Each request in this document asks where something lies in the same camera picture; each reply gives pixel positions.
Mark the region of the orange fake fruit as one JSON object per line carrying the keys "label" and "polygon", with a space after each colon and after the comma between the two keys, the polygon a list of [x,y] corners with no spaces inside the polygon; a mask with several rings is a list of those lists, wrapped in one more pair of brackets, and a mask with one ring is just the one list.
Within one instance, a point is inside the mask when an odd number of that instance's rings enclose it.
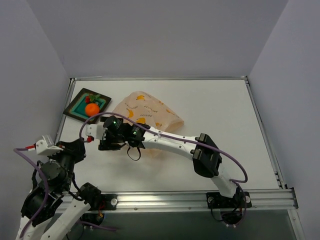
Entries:
{"label": "orange fake fruit", "polygon": [[100,107],[96,103],[89,103],[84,108],[84,112],[87,116],[92,117],[100,112]]}

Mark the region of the banana print plastic bag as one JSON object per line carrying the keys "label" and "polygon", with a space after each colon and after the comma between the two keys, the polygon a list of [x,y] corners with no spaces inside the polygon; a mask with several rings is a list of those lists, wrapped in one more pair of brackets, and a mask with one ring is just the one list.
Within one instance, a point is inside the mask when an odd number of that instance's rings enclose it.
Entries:
{"label": "banana print plastic bag", "polygon": [[184,120],[172,109],[144,91],[132,92],[115,107],[113,112],[163,132],[172,133],[184,125]]}

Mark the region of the fake strawberry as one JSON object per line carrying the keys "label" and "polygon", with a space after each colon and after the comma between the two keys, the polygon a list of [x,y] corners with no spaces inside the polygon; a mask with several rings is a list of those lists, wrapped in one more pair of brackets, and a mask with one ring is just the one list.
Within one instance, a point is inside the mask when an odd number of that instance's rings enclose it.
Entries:
{"label": "fake strawberry", "polygon": [[87,95],[87,96],[85,97],[84,102],[85,102],[86,104],[91,104],[91,103],[97,104],[98,101],[99,101],[99,99],[100,99],[100,96],[101,96],[100,94],[96,94],[96,95],[94,95],[94,94],[89,94],[89,95]]}

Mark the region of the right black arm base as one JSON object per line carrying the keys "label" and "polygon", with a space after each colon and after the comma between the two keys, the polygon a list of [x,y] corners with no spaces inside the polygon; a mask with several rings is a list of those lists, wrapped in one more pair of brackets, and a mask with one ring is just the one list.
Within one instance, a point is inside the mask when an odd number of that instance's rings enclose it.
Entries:
{"label": "right black arm base", "polygon": [[253,206],[247,191],[237,191],[232,198],[222,196],[218,192],[207,192],[206,200],[213,219],[232,228],[236,228],[242,222],[247,210]]}

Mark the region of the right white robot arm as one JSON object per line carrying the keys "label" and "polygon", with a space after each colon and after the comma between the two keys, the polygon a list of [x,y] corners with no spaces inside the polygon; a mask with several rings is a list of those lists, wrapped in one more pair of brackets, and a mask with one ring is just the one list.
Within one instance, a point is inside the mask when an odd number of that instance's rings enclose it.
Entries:
{"label": "right white robot arm", "polygon": [[101,118],[94,137],[100,140],[100,151],[117,151],[128,146],[183,156],[193,162],[194,171],[198,175],[212,180],[225,205],[232,207],[240,201],[237,186],[223,166],[220,150],[207,134],[202,133],[198,137],[180,136],[147,124],[129,124],[122,118],[110,116]]}

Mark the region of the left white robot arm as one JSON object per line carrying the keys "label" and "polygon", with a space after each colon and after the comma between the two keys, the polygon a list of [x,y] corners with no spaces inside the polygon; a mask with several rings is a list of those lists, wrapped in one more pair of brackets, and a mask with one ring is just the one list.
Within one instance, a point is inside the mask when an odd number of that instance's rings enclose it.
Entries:
{"label": "left white robot arm", "polygon": [[13,151],[32,165],[32,189],[21,209],[18,240],[61,240],[88,210],[95,210],[102,201],[101,191],[85,183],[76,193],[75,164],[86,157],[86,141],[54,144],[49,136]]}

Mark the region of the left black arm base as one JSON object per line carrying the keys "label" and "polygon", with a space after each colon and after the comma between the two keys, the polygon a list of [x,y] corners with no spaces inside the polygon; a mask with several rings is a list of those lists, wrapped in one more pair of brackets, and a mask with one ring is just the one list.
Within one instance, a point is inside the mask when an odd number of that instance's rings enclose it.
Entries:
{"label": "left black arm base", "polygon": [[80,220],[84,226],[90,226],[90,224],[100,226],[105,219],[105,211],[115,211],[117,204],[117,194],[103,193],[98,202],[89,209],[89,213],[84,213]]}

